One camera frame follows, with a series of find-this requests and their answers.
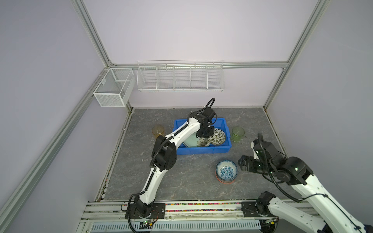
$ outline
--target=mounting plate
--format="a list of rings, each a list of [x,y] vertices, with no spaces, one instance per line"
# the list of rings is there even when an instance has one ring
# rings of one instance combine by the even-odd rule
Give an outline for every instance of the mounting plate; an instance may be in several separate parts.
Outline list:
[[[244,217],[263,217],[262,215],[257,213],[257,208],[255,206],[255,201],[243,201],[241,202],[242,205],[242,212],[244,213]],[[273,214],[268,214],[267,217],[274,217]]]
[[[151,206],[151,212],[150,212],[151,216],[148,217],[148,219],[150,218],[156,219],[158,213],[159,213],[158,219],[164,218],[164,213],[166,211],[165,208],[166,208],[165,203],[153,203],[153,205]],[[127,219],[128,214],[130,214],[130,219],[141,219],[140,217],[141,213],[136,209],[134,204],[131,204],[129,208],[127,209],[126,219]]]

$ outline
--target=patterned plate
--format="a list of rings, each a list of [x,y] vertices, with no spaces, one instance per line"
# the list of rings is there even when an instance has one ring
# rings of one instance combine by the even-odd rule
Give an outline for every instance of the patterned plate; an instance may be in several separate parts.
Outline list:
[[[220,146],[225,142],[226,136],[223,130],[221,129],[214,129],[214,135],[209,137],[209,142],[215,146]]]
[[[222,181],[233,181],[237,176],[237,166],[230,160],[220,161],[216,165],[216,176]]]
[[[210,142],[207,138],[197,138],[197,132],[190,135],[183,142],[186,147],[208,147]]]

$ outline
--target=white wire basket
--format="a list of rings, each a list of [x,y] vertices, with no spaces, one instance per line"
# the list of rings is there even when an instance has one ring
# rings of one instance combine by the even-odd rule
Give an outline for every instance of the white wire basket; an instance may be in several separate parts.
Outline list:
[[[223,61],[138,62],[139,91],[222,91]]]
[[[135,82],[132,69],[109,68],[93,94],[102,107],[125,107]]]

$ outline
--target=black cable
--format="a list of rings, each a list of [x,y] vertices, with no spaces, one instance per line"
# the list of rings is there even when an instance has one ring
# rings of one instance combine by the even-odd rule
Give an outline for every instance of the black cable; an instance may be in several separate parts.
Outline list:
[[[273,183],[272,180],[268,179],[264,174],[262,174],[262,176],[264,177],[264,179],[268,180],[269,182]],[[284,183],[284,181],[279,181],[277,182],[277,184],[282,184]]]
[[[343,210],[328,196],[328,195],[326,195],[326,194],[322,194],[322,193],[315,193],[315,194],[312,194],[312,195],[310,195],[310,196],[308,196],[308,197],[306,197],[306,198],[303,198],[303,199],[300,199],[300,200],[298,200],[298,199],[296,199],[295,197],[293,197],[293,196],[291,196],[291,195],[289,195],[288,193],[286,193],[278,184],[277,184],[277,182],[275,181],[275,179],[273,178],[273,175],[270,173],[270,171],[269,171],[269,167],[268,167],[268,161],[267,161],[267,154],[266,154],[266,151],[264,150],[264,147],[263,147],[263,145],[262,145],[262,142],[263,142],[263,135],[262,135],[262,133],[261,132],[258,132],[258,143],[259,143],[259,145],[260,145],[260,148],[261,148],[261,150],[263,151],[263,156],[264,156],[264,161],[265,161],[265,167],[266,167],[266,170],[267,170],[267,172],[268,172],[268,175],[269,175],[269,177],[271,178],[271,180],[273,181],[273,183],[275,184],[275,186],[285,195],[285,196],[287,196],[288,198],[290,198],[290,199],[292,199],[293,201],[295,201],[295,202],[297,202],[297,203],[299,203],[299,202],[301,202],[301,201],[303,201],[303,200],[306,200],[307,198],[310,198],[310,197],[313,197],[313,196],[316,196],[316,195],[323,195],[323,197],[325,197],[325,198],[328,198],[345,216],[346,216],[346,218],[355,226],[355,230],[358,230],[360,233],[362,233],[361,231],[360,231],[360,229],[361,229],[361,227],[360,226],[357,226],[344,212],[343,212]]]
[[[200,110],[197,110],[197,112],[202,112],[202,111],[204,111],[206,108],[203,108],[203,109],[200,109]]]
[[[278,188],[278,190],[280,190],[280,192],[282,192],[285,196],[287,196],[289,199],[292,199],[293,201],[299,203],[300,201],[298,199],[296,199],[295,197],[291,196],[290,194],[288,194],[287,192],[285,192],[276,182],[276,180],[274,179],[272,173],[270,172],[269,170],[269,166],[268,166],[268,159],[267,159],[267,153],[263,147],[263,134],[261,132],[258,132],[258,143],[259,143],[259,146],[263,152],[263,157],[264,157],[264,164],[265,164],[265,167],[266,167],[266,170],[267,170],[267,173],[269,175],[269,177],[271,178],[272,182],[275,184],[275,186]]]
[[[161,151],[161,149],[163,148],[163,146],[164,146],[168,141],[170,141],[172,138],[173,138],[173,136],[171,136],[171,137],[169,137],[168,139],[164,140],[163,143],[159,146],[157,152],[154,154],[153,158],[152,158],[151,161],[150,161],[150,165],[149,165],[149,167],[153,167],[153,165],[154,165],[154,161],[156,160],[158,153]]]
[[[183,131],[186,127],[188,127],[188,124],[185,124],[183,127],[181,127],[177,132],[173,133],[174,136],[178,135],[181,131]]]
[[[355,230],[358,230],[360,233],[362,233],[360,231],[361,227],[360,226],[357,226],[344,212],[343,210],[332,200],[330,199],[330,197],[326,194],[323,195],[324,197],[328,198],[345,216],[346,218],[355,226]]]
[[[128,202],[128,201],[125,201],[125,202],[123,202],[123,203],[120,205],[120,210],[121,210],[122,212],[127,212],[126,210],[123,210],[123,209],[122,209],[123,204],[126,203],[126,202]]]
[[[132,194],[131,197],[130,197],[129,200],[128,200],[127,209],[129,210],[129,205],[130,205],[131,200],[132,200],[132,198],[133,198],[134,196],[140,196],[140,195],[142,195],[142,194],[144,194],[144,193],[145,193],[145,191],[142,191],[142,192],[140,192],[140,193],[134,193],[134,194]],[[138,233],[138,232],[134,229],[134,227],[132,226],[132,224],[131,224],[131,222],[130,222],[130,219],[129,219],[130,215],[131,215],[131,213],[128,211],[128,212],[127,212],[128,225],[129,225],[129,227],[131,228],[131,231],[132,231],[133,233]]]
[[[307,198],[310,198],[310,197],[312,197],[312,196],[316,196],[316,195],[323,195],[324,197],[327,197],[327,195],[326,195],[326,194],[322,194],[322,193],[315,193],[315,194],[312,194],[312,195],[310,195],[310,196],[308,196],[308,197],[306,197],[306,198],[300,199],[300,201],[304,201],[304,200],[306,200]]]
[[[206,107],[211,108],[212,105],[214,104],[214,102],[215,102],[215,98],[210,99],[210,100],[207,102]]]
[[[286,154],[282,153],[281,151],[278,151],[278,152],[280,152],[281,154],[285,155],[285,157],[288,157]]]
[[[216,122],[216,120],[217,120],[217,114],[216,114],[216,113],[215,113],[215,116],[216,116],[216,118],[215,118],[214,123],[210,123],[210,124],[207,124],[207,125],[213,125],[213,124],[215,124],[215,122]]]
[[[189,114],[188,114],[188,117],[186,119],[186,121],[189,123],[189,118],[190,118],[190,115],[192,114],[193,112],[191,111]]]

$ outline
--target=blue and white bowl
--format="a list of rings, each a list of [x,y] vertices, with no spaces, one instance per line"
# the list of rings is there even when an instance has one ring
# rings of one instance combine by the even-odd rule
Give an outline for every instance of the blue and white bowl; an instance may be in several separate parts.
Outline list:
[[[215,173],[217,179],[222,183],[232,183],[237,177],[238,169],[231,160],[223,160],[216,165]]]

